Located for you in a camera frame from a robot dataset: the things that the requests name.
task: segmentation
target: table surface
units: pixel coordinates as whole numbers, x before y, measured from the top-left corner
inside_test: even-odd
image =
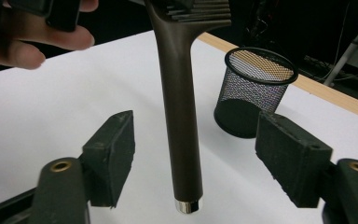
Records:
[[[133,110],[136,152],[130,175],[116,209],[90,207],[91,223],[322,223],[322,200],[317,209],[296,208],[255,155],[255,140],[231,136],[214,122],[230,48],[210,35],[192,47],[201,211],[186,216],[174,207],[152,32],[57,56],[34,71],[0,72],[0,202],[35,187],[48,162],[78,157],[110,116]],[[353,104],[358,102],[301,77],[276,112],[332,147],[333,162],[358,160]]]

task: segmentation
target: finger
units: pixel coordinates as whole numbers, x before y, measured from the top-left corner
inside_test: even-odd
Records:
[[[97,9],[99,0],[82,0],[80,11],[91,12]]]
[[[62,32],[46,25],[45,20],[27,12],[6,9],[3,33],[6,39],[34,41],[63,49],[87,49],[94,45],[94,37],[84,27],[77,26],[71,32]]]
[[[0,43],[0,64],[25,69],[36,69],[46,60],[45,55],[33,45],[20,41]]]

